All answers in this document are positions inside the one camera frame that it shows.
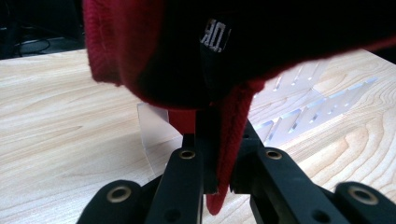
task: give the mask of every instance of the transparent plastic sheet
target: transparent plastic sheet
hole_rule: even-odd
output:
[[[320,124],[346,113],[376,78],[324,96],[314,89],[329,61],[301,63],[266,82],[255,95],[248,118],[268,147],[278,147]],[[167,110],[137,105],[142,144],[155,175],[161,175],[182,136],[169,124]]]

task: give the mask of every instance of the screw hole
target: screw hole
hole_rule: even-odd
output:
[[[127,186],[121,185],[111,189],[107,194],[107,200],[111,203],[122,203],[127,200],[132,191]]]
[[[195,157],[195,152],[191,150],[183,150],[181,151],[178,156],[183,160],[190,160]]]
[[[169,209],[165,212],[164,218],[167,222],[176,222],[180,219],[181,214],[177,209]]]
[[[282,154],[273,150],[267,150],[266,155],[268,158],[273,160],[280,160],[282,158]]]
[[[312,218],[320,223],[329,223],[330,222],[330,217],[326,213],[324,213],[320,210],[314,210],[314,212],[312,213]]]
[[[348,193],[352,198],[360,203],[365,203],[368,205],[376,205],[378,204],[378,198],[367,189],[363,189],[356,186],[351,186],[348,189]]]

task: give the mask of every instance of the wood grain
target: wood grain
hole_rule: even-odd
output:
[[[396,202],[396,66],[350,52],[332,58],[316,89],[367,77],[378,81],[348,113],[280,148],[326,189],[355,180]],[[85,50],[0,61],[0,223],[75,223],[103,185],[149,182],[139,102],[94,82]],[[204,223],[255,223],[248,196],[229,194]]]

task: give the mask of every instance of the red fabric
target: red fabric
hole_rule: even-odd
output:
[[[152,105],[174,112],[187,110],[170,113],[181,133],[193,130],[191,111],[208,106],[219,109],[219,193],[207,196],[208,209],[215,215],[226,196],[249,105],[264,81],[303,61],[395,45],[394,4],[334,0],[326,4],[329,13],[317,2],[260,0],[243,4],[84,0],[83,8],[86,46],[96,81],[125,85]],[[199,34],[212,15],[222,18],[235,11],[227,49],[216,56],[219,65],[213,75],[218,77],[209,79],[223,80],[220,83],[227,87],[217,91],[223,95],[211,98],[202,74]]]

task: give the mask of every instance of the wooden table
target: wooden table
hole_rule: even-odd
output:
[[[396,65],[364,50],[337,56],[317,89],[367,77],[374,86],[345,115],[283,145],[326,189],[355,180],[396,202]],[[75,223],[103,185],[154,177],[136,104],[91,79],[85,50],[0,61],[0,223]],[[229,194],[204,223],[254,223],[248,196]]]

